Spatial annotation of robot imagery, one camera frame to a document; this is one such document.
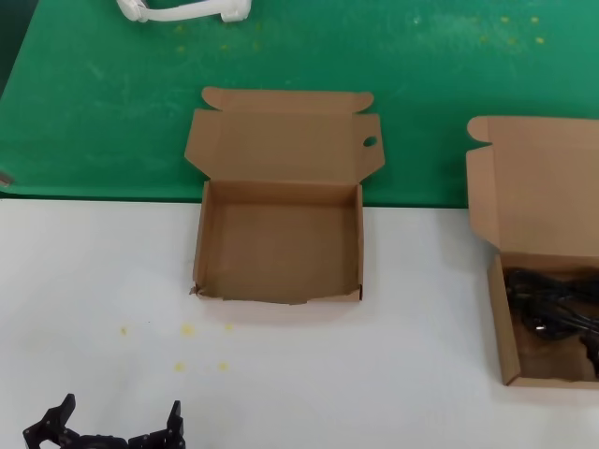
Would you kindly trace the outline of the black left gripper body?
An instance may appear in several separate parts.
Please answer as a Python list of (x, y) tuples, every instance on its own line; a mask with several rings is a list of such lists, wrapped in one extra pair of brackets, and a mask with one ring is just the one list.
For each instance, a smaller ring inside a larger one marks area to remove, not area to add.
[(125, 439), (104, 435), (80, 435), (69, 443), (70, 449), (128, 449)]

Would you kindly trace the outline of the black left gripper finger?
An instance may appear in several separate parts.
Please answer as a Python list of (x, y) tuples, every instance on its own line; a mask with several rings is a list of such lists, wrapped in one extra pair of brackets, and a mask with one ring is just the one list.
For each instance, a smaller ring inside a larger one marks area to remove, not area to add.
[(166, 427), (128, 440), (130, 449), (185, 449), (181, 402), (175, 400)]
[(67, 394), (60, 405), (49, 408), (40, 421), (23, 431), (25, 446), (28, 449), (40, 449), (41, 443), (52, 442), (65, 448), (75, 441), (78, 434), (66, 426), (75, 407), (75, 395)]

